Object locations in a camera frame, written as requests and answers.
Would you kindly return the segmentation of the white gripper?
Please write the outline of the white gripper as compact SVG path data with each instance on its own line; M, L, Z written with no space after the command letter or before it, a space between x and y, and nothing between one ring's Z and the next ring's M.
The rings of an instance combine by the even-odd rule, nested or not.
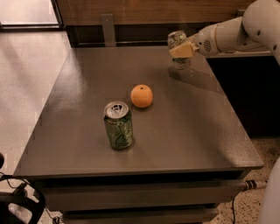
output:
M181 45L170 45L169 54L173 59L190 58L197 52L204 56L213 56L219 53L216 44L216 24L209 25L188 38L190 42Z

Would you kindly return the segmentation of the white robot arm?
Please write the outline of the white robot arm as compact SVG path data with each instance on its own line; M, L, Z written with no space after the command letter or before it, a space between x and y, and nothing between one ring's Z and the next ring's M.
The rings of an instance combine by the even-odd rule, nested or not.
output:
M240 17L209 25L169 50L173 59L196 53L214 56L226 52L269 50L280 65L280 2L255 0Z

